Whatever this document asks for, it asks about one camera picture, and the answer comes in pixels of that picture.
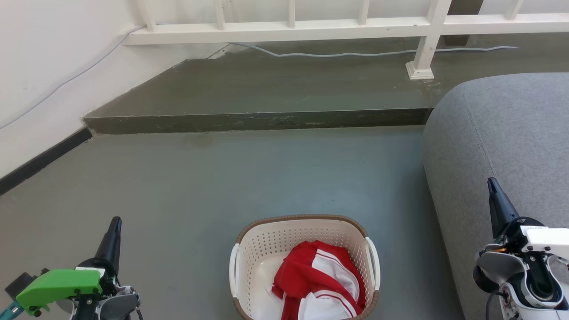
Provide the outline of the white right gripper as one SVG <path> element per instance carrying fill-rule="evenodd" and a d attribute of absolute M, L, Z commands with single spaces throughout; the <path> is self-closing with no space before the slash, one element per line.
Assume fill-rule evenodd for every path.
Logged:
<path fill-rule="evenodd" d="M 487 185 L 492 236 L 499 245 L 494 251 L 511 255 L 537 252 L 568 261 L 568 228 L 549 228 L 533 218 L 519 217 L 498 180 L 490 177 Z"/>

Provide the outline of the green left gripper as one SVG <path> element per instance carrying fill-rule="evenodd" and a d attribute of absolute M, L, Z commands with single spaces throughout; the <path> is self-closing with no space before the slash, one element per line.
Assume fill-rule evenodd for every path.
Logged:
<path fill-rule="evenodd" d="M 67 298 L 116 294 L 120 265 L 122 219 L 113 217 L 95 254 L 74 269 L 54 269 L 33 279 L 16 295 L 27 312 Z"/>

